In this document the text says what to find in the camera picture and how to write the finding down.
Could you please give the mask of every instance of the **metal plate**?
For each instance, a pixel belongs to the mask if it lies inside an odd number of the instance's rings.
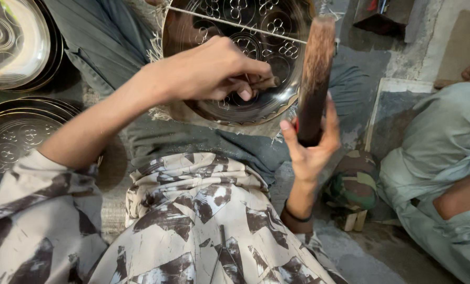
[[[41,100],[8,100],[6,102],[0,103],[0,113],[16,108],[32,108],[53,113],[55,116],[62,119],[60,122],[66,122],[74,117],[71,113],[62,107]]]
[[[69,103],[66,103],[62,100],[53,99],[53,98],[50,98],[50,97],[41,97],[41,96],[38,96],[38,95],[34,95],[34,96],[30,96],[30,97],[19,98],[18,100],[42,100],[44,102],[52,103],[54,105],[62,107],[63,109],[65,109],[66,111],[71,113],[73,116],[76,116],[76,115],[78,115],[79,113],[82,112],[81,109],[79,109],[79,108],[77,108],[77,107],[75,107],[75,106],[73,106]]]
[[[0,115],[0,180],[5,171],[32,149],[36,149],[62,126],[40,114]]]
[[[314,6],[305,0],[173,0],[187,11],[307,41]],[[168,10],[163,55],[198,46],[214,35],[230,37],[247,56],[268,62],[282,84],[245,102],[236,93],[224,101],[189,101],[202,117],[224,125],[255,125],[286,110],[298,97],[305,46],[295,41]]]
[[[9,88],[5,89],[6,92],[15,92],[15,93],[24,93],[24,92],[31,92],[37,90],[47,83],[49,83],[58,69],[60,68],[60,64],[62,63],[63,59],[63,37],[58,27],[56,26],[53,17],[49,13],[47,7],[42,3],[41,0],[35,0],[35,3],[41,10],[44,18],[46,20],[48,29],[49,29],[49,36],[51,38],[51,49],[49,53],[49,59],[46,63],[41,74],[39,74],[34,80],[31,82],[24,84],[23,86],[16,87],[16,88]]]
[[[48,118],[51,118],[61,124],[64,124],[64,123],[67,123],[68,120],[60,117],[59,115],[55,114],[55,113],[52,113],[52,112],[48,112],[48,111],[45,111],[45,110],[41,110],[41,109],[34,109],[34,108],[15,108],[15,109],[9,109],[9,110],[5,110],[5,111],[2,111],[0,112],[0,116],[1,115],[4,115],[4,114],[10,114],[10,113],[33,113],[33,114],[40,114],[40,115],[43,115],[45,117],[48,117]]]
[[[46,20],[36,3],[0,0],[0,89],[35,79],[49,59],[50,41]]]

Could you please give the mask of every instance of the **rope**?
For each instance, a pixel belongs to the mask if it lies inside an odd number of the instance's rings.
[[[204,19],[207,19],[207,20],[211,20],[211,21],[215,21],[215,22],[219,22],[219,23],[224,23],[224,24],[231,25],[231,26],[235,26],[235,27],[239,27],[239,28],[242,28],[242,29],[248,29],[248,30],[250,30],[250,31],[261,32],[261,33],[266,34],[266,35],[269,35],[269,36],[276,36],[276,37],[280,37],[280,38],[283,38],[283,39],[287,39],[287,40],[290,40],[290,41],[293,41],[293,42],[299,42],[299,43],[307,44],[307,42],[304,42],[303,40],[299,40],[299,39],[295,39],[295,38],[292,38],[292,37],[283,36],[283,35],[280,35],[280,34],[271,33],[271,32],[264,31],[264,30],[260,30],[260,29],[251,28],[251,27],[248,27],[248,26],[244,26],[244,25],[240,25],[240,24],[228,22],[228,21],[225,21],[225,20],[221,20],[221,19],[217,19],[217,18],[213,18],[213,17],[209,17],[209,16],[204,16],[204,15],[201,15],[201,14],[198,14],[198,13],[195,13],[195,12],[190,12],[190,11],[187,11],[187,10],[182,10],[182,9],[175,8],[175,7],[172,7],[172,6],[167,6],[167,9],[174,10],[174,11],[178,11],[178,12],[182,12],[182,13],[186,13],[186,14],[190,14],[190,15],[193,15],[193,16],[201,17],[201,18],[204,18]]]
[[[319,11],[319,15],[324,15],[326,14],[326,5],[327,5],[327,0],[322,0],[321,1],[321,10]]]

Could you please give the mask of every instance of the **black wristband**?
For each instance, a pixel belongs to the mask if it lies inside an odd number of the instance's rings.
[[[287,213],[289,216],[291,216],[291,218],[295,219],[295,221],[300,222],[300,223],[307,223],[308,221],[310,221],[310,219],[312,219],[312,214],[310,214],[310,216],[308,216],[308,217],[305,218],[305,219],[297,218],[296,216],[294,216],[293,214],[291,214],[291,212],[288,210],[287,204],[288,204],[288,199],[286,199],[286,201],[284,201],[284,210],[286,210],[286,213]]]

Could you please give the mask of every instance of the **fingernail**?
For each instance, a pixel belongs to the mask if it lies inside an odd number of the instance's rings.
[[[246,90],[243,90],[240,93],[240,97],[242,98],[242,100],[245,100],[245,101],[251,100],[251,94]]]
[[[281,128],[282,130],[286,130],[286,129],[289,128],[289,122],[286,121],[286,120],[282,120],[282,121],[279,123],[279,125],[280,125],[280,128]]]

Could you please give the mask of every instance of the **patterned shirt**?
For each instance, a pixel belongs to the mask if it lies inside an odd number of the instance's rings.
[[[138,169],[110,246],[96,173],[31,152],[5,174],[0,283],[345,283],[310,223],[279,218],[242,163],[195,153]]]

